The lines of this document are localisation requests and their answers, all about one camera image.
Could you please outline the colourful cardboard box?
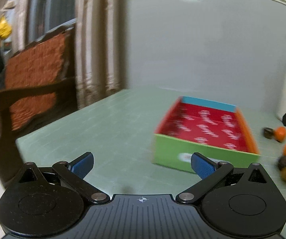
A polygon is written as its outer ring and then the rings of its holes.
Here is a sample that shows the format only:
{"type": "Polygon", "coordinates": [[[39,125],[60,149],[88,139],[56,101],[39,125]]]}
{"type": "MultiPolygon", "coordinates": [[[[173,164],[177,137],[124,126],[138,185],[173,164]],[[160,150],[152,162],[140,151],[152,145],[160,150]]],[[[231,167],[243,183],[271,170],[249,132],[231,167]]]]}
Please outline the colourful cardboard box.
{"type": "Polygon", "coordinates": [[[195,152],[234,167],[248,167],[260,158],[239,107],[181,96],[154,131],[152,163],[192,172],[191,157],[195,152]]]}

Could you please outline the window frame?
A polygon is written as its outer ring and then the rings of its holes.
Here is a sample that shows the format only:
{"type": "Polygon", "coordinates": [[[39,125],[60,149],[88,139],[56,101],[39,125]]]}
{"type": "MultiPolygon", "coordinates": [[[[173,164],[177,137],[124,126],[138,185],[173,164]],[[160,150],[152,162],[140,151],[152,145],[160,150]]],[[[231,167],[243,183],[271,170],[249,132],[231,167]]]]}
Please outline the window frame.
{"type": "Polygon", "coordinates": [[[29,0],[26,42],[49,31],[76,22],[75,0],[29,0]]]}

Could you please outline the green grid table mat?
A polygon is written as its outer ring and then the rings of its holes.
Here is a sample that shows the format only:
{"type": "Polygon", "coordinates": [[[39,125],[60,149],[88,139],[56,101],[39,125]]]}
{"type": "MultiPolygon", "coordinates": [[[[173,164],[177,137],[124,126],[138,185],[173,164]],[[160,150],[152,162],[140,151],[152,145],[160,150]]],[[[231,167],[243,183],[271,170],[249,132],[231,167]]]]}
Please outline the green grid table mat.
{"type": "Polygon", "coordinates": [[[116,197],[91,210],[67,238],[218,237],[204,231],[191,208],[173,202],[199,177],[151,162],[154,130],[178,97],[159,88],[124,90],[17,140],[24,160],[39,167],[93,153],[86,181],[116,197]]]}

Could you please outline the dark chestnut at back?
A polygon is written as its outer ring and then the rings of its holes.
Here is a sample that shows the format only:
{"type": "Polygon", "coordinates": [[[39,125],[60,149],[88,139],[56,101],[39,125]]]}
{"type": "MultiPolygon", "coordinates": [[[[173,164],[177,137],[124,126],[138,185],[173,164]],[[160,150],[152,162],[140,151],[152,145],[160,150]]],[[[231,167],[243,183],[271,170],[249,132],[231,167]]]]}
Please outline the dark chestnut at back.
{"type": "Polygon", "coordinates": [[[272,129],[270,127],[264,127],[262,130],[262,134],[266,139],[273,139],[274,129],[272,129]]]}

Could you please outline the beige satin curtain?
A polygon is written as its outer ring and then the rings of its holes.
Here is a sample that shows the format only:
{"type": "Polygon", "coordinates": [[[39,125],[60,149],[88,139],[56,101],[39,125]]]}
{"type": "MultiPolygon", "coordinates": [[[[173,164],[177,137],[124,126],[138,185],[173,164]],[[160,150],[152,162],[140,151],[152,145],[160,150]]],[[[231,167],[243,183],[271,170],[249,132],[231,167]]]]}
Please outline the beige satin curtain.
{"type": "Polygon", "coordinates": [[[120,1],[75,0],[77,105],[82,109],[125,87],[120,63],[120,1]]]}

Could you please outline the yellow bag on rack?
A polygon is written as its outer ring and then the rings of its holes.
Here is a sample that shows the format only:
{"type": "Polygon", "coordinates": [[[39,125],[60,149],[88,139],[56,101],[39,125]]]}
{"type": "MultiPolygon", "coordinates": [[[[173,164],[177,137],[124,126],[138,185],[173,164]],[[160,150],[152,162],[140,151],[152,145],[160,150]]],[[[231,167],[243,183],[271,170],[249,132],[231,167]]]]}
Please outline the yellow bag on rack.
{"type": "Polygon", "coordinates": [[[12,33],[12,27],[11,25],[7,22],[5,16],[1,16],[0,18],[0,38],[2,40],[7,39],[12,33]]]}

